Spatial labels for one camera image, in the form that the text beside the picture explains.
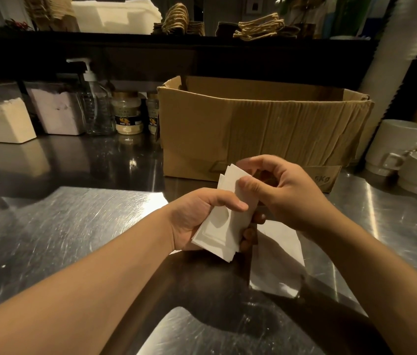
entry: forearm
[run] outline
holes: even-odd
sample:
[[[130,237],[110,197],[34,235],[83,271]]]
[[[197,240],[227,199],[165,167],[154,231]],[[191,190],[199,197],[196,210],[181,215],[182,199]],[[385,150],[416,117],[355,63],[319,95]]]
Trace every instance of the forearm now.
[[[1,304],[0,353],[98,354],[174,249],[160,212]]]
[[[340,213],[312,238],[330,256],[391,349],[417,354],[417,271]]]

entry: white pump nozzle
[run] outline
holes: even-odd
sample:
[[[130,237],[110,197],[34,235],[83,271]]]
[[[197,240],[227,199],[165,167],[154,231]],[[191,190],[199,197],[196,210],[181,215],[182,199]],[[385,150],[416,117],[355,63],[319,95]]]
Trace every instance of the white pump nozzle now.
[[[86,64],[87,71],[84,73],[84,80],[87,82],[96,82],[97,76],[90,70],[90,59],[87,57],[79,58],[79,59],[67,59],[67,62],[83,62]]]

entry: brown cardboard box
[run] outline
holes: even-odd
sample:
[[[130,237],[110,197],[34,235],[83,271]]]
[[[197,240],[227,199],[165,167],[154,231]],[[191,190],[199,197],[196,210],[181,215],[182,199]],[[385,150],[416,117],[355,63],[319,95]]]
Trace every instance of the brown cardboard box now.
[[[373,107],[347,89],[211,77],[158,87],[164,175],[217,181],[259,154],[300,164],[324,192],[354,156]]]

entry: metal countertop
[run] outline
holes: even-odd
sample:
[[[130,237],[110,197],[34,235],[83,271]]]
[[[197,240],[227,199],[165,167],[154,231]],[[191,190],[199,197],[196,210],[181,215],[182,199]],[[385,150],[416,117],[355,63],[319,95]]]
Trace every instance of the metal countertop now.
[[[147,135],[0,143],[0,303],[96,250],[144,215],[216,183],[164,178]],[[343,170],[329,199],[417,268],[417,196]],[[248,288],[249,257],[179,252],[159,267],[103,354],[389,352],[329,258],[300,239],[297,299]]]

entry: person's right hand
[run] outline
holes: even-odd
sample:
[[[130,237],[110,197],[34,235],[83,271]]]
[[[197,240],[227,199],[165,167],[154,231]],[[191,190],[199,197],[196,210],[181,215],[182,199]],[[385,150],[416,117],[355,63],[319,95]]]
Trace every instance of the person's right hand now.
[[[282,158],[262,155],[245,158],[236,163],[249,174],[256,170],[271,172],[277,187],[254,177],[238,180],[241,188],[254,193],[277,220],[297,231],[327,230],[341,213],[324,196],[312,178],[297,164]]]

